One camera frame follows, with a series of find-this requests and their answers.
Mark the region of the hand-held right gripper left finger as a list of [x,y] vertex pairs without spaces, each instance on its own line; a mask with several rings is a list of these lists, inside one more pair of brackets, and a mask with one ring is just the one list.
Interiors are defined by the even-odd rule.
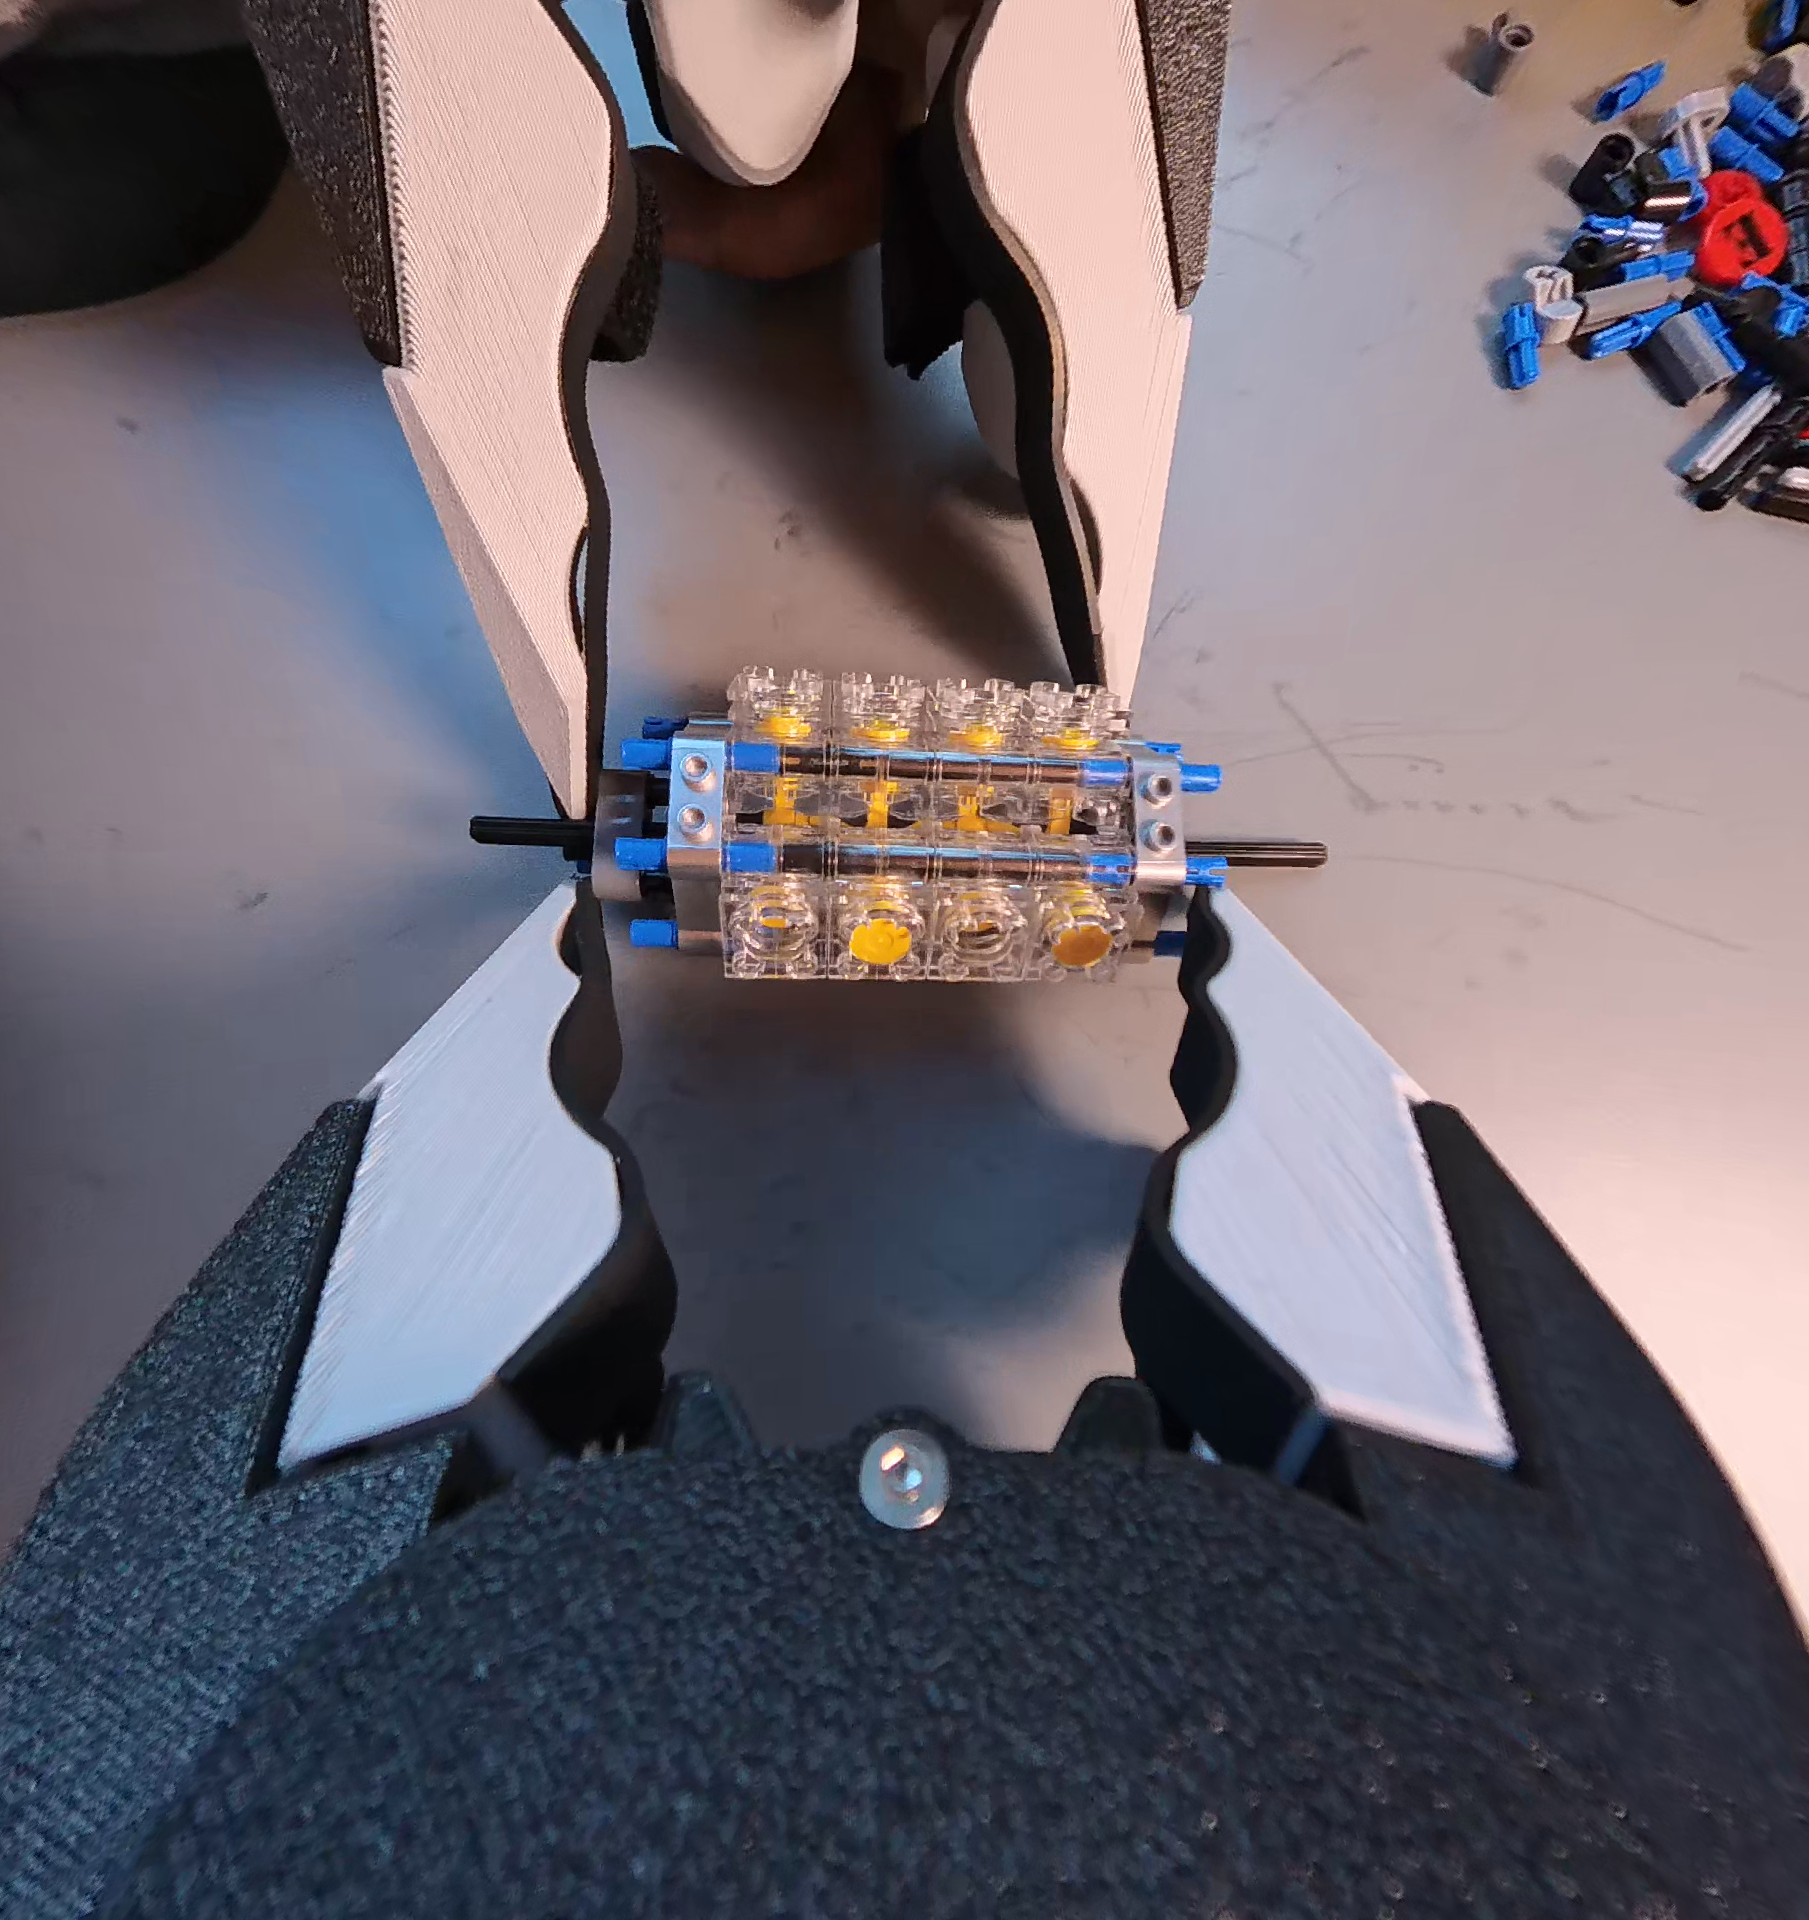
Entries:
[[468,1429],[505,1475],[637,1442],[676,1278],[604,1125],[598,907],[558,886],[366,1088],[278,1467]]

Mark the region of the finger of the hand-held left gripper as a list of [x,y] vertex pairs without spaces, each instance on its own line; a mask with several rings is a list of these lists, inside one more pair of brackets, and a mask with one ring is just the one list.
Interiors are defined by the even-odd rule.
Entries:
[[1132,692],[1192,292],[1142,4],[981,4],[940,82],[940,227],[1013,365],[1013,468],[1073,678]]
[[564,807],[601,770],[609,502],[591,351],[637,239],[619,102],[558,4],[378,2],[397,365],[386,387]]

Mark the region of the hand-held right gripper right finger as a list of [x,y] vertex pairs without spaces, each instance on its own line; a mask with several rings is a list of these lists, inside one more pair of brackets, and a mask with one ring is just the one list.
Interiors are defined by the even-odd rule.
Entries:
[[1189,905],[1173,1092],[1121,1282],[1171,1454],[1301,1484],[1331,1429],[1515,1466],[1422,1091],[1233,895]]

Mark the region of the transparent toy engine block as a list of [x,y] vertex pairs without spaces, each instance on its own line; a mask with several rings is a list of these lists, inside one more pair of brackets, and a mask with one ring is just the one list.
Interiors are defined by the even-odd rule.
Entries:
[[[749,666],[719,714],[649,717],[613,770],[669,782],[676,914],[639,904],[631,945],[737,982],[1105,981],[1176,956],[1186,900],[1231,869],[1326,863],[1316,841],[1192,836],[1222,770],[1091,684]],[[593,815],[478,815],[470,838],[589,880]]]

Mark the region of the person's left hand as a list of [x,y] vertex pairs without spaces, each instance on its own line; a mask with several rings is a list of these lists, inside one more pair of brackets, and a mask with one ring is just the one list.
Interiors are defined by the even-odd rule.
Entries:
[[750,280],[790,280],[876,247],[894,146],[888,127],[828,127],[771,186],[710,177],[661,146],[633,153],[666,260]]

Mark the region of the pile of mixed toy parts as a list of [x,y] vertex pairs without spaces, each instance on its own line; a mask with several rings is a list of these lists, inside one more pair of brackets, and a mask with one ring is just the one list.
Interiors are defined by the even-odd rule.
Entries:
[[1497,319],[1497,378],[1530,391],[1552,352],[1631,361],[1670,405],[1722,407],[1678,471],[1693,506],[1809,525],[1809,2],[1747,21],[1722,84],[1664,76],[1595,126],[1564,181],[1573,226]]

